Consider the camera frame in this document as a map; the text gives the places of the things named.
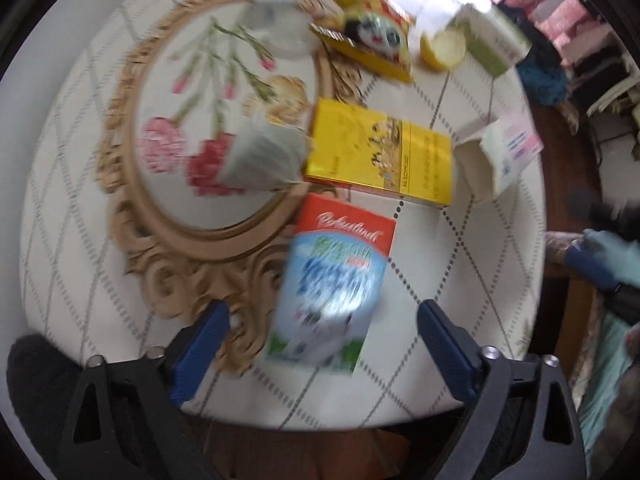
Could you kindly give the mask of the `yellow panda snack bag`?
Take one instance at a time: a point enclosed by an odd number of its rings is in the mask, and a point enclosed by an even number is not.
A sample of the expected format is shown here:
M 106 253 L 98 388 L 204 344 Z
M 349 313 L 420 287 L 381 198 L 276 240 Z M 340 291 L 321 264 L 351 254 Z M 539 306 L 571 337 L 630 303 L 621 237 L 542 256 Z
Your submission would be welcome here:
M 315 18 L 310 31 L 370 72 L 411 82 L 409 32 L 416 18 L 390 0 L 334 0 L 339 14 Z

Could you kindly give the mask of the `pink white box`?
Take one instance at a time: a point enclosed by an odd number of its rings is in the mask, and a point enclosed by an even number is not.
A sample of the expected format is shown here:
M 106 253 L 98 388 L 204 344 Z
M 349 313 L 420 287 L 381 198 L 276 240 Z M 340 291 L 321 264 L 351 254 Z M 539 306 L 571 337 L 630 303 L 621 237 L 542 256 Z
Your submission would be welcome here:
M 496 200 L 540 154 L 544 144 L 529 112 L 500 117 L 455 149 L 462 178 L 479 203 Z

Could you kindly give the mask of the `yellow fruit peel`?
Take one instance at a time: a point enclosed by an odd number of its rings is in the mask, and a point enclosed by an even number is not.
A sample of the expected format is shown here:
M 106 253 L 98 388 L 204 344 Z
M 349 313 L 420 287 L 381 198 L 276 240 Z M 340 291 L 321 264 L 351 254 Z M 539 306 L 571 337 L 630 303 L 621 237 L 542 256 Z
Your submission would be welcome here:
M 433 37 L 423 34 L 420 38 L 420 55 L 431 70 L 450 72 L 466 57 L 464 33 L 455 28 L 448 28 Z

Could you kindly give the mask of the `red blue milk carton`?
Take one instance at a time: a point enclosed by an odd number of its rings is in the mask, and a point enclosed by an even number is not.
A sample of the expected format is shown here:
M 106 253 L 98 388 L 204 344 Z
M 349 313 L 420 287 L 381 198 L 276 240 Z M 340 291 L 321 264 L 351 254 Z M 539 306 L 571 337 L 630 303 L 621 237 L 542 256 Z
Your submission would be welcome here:
M 266 358 L 352 373 L 384 281 L 396 222 L 308 195 L 288 246 Z

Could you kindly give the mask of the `crumpled white paper cup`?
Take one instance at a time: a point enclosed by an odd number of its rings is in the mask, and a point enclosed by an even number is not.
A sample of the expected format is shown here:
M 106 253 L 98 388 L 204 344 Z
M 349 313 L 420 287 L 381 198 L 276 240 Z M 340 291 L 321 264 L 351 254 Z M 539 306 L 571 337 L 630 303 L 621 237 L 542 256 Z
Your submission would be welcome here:
M 255 114 L 232 141 L 215 182 L 250 192 L 288 188 L 303 181 L 311 151 L 312 140 L 305 129 Z

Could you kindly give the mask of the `floral patterned tablecloth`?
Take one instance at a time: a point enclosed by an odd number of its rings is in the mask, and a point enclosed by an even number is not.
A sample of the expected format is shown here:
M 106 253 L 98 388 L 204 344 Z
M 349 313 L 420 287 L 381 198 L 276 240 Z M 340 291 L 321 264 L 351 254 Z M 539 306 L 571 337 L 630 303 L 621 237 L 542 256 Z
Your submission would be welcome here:
M 523 359 L 544 268 L 544 178 L 534 159 L 479 203 L 454 149 L 529 112 L 516 70 L 475 58 L 429 70 L 420 38 L 465 4 L 390 0 L 413 15 L 411 82 L 372 74 L 320 42 L 275 58 L 241 24 L 252 0 L 125 0 L 53 101 L 28 176 L 20 280 L 28 325 L 77 363 L 168 344 L 214 300 L 231 327 L 186 412 L 279 430 L 381 427 L 454 407 L 416 329 L 431 299 L 478 344 Z M 310 180 L 273 192 L 215 182 L 244 122 L 305 129 L 322 99 L 448 136 L 451 204 Z M 320 194 L 396 222 L 372 322 L 350 374 L 266 358 L 288 246 Z

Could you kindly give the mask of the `yellow flat box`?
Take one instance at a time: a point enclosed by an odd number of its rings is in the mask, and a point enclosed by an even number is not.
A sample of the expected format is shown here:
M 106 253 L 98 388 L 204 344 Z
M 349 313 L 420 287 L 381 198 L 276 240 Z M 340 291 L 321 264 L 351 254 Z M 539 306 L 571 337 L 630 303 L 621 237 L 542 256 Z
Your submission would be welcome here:
M 436 207 L 451 204 L 452 149 L 448 136 L 377 110 L 319 101 L 314 149 L 306 177 L 405 197 Z

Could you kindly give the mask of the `green white medicine box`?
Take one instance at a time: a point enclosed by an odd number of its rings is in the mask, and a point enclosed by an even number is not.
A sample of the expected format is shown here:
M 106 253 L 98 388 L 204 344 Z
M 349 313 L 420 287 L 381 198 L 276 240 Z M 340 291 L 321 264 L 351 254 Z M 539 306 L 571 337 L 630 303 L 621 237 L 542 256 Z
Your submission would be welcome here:
M 472 57 L 495 78 L 522 62 L 532 48 L 524 32 L 494 4 L 465 4 L 448 26 L 462 32 Z

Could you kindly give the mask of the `blue clothes pile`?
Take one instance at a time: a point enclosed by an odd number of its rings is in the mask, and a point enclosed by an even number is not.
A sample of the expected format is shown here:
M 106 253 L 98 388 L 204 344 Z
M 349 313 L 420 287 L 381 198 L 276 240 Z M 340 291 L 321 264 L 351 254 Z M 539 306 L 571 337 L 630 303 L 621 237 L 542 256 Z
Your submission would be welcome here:
M 568 91 L 567 76 L 558 50 L 529 21 L 522 9 L 504 3 L 499 3 L 498 9 L 518 26 L 532 45 L 528 55 L 516 66 L 527 96 L 540 105 L 559 105 L 566 99 Z

